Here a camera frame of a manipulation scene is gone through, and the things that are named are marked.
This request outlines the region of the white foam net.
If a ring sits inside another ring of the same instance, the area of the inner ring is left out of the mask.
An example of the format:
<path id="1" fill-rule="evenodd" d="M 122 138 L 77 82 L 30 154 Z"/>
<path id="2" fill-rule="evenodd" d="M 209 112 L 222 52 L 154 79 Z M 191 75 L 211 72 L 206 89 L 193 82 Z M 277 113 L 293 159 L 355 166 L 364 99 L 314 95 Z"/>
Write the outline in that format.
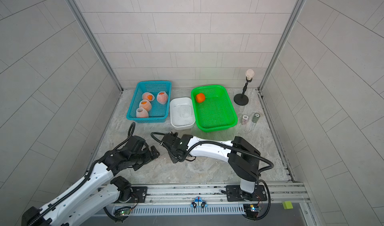
<path id="1" fill-rule="evenodd" d="M 180 125 L 188 125 L 193 121 L 192 108 L 189 105 L 175 107 L 175 121 Z"/>

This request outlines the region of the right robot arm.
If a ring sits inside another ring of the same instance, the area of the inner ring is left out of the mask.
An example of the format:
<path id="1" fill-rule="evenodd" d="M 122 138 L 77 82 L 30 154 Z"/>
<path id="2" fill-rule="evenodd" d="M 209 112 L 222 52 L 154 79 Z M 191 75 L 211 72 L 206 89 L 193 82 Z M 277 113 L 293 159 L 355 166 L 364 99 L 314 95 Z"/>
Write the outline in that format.
<path id="1" fill-rule="evenodd" d="M 262 172 L 274 168 L 274 164 L 242 137 L 232 141 L 204 140 L 192 135 L 178 137 L 178 133 L 151 133 L 151 137 L 164 147 L 173 163 L 184 162 L 188 156 L 206 157 L 228 163 L 241 179 L 240 190 L 246 196 L 255 192 Z"/>

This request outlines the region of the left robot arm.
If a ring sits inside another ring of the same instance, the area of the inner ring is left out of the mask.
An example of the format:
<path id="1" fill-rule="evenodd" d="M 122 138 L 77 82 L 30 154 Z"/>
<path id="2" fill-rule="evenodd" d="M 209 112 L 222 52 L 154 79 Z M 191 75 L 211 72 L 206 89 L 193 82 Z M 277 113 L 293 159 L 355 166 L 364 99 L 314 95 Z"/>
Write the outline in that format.
<path id="1" fill-rule="evenodd" d="M 22 215 L 23 226 L 78 226 L 107 205 L 139 203 L 131 183 L 118 174 L 137 171 L 160 156 L 154 146 L 134 136 L 132 123 L 127 138 L 95 160 L 88 172 L 57 198 L 40 208 L 31 207 Z"/>

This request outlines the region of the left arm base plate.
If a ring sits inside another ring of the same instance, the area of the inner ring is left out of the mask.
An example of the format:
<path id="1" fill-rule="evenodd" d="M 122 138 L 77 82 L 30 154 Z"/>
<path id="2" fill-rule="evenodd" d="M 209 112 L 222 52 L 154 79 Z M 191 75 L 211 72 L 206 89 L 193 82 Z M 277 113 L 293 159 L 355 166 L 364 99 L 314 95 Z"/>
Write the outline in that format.
<path id="1" fill-rule="evenodd" d="M 144 203 L 147 196 L 147 187 L 130 187 L 120 193 L 117 200 L 121 204 Z"/>

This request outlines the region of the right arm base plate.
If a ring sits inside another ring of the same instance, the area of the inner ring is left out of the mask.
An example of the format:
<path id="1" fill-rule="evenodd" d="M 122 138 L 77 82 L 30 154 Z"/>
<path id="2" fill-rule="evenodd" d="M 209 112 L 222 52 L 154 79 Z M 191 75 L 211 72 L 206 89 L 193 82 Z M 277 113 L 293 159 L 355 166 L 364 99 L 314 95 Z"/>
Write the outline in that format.
<path id="1" fill-rule="evenodd" d="M 255 185 L 254 192 L 248 193 L 242 191 L 240 185 L 226 186 L 225 190 L 221 191 L 226 195 L 228 202 L 266 202 L 268 200 L 267 191 L 263 185 Z"/>

